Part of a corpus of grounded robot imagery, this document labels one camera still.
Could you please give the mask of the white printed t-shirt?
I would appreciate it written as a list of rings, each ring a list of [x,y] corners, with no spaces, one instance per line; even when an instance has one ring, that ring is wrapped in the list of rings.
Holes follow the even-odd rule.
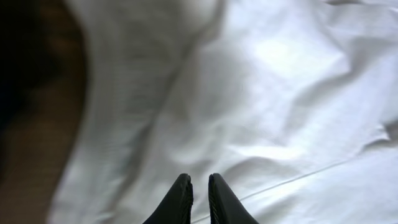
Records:
[[[396,1],[68,1],[85,112],[49,223],[142,223],[219,173],[259,223],[397,222]]]

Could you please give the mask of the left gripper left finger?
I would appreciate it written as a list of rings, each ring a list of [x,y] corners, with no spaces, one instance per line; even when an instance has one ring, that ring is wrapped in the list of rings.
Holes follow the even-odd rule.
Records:
[[[158,207],[143,224],[191,224],[193,185],[188,174],[180,174]]]

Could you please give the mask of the black shorts with red waistband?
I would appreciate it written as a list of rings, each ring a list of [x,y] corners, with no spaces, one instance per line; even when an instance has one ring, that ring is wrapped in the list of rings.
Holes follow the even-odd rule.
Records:
[[[27,104],[27,92],[57,72],[40,15],[41,1],[1,0],[1,135]]]

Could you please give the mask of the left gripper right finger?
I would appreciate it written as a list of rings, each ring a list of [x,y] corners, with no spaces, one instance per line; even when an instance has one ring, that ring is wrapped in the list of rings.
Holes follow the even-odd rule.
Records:
[[[218,173],[209,176],[208,201],[211,224],[259,224]]]

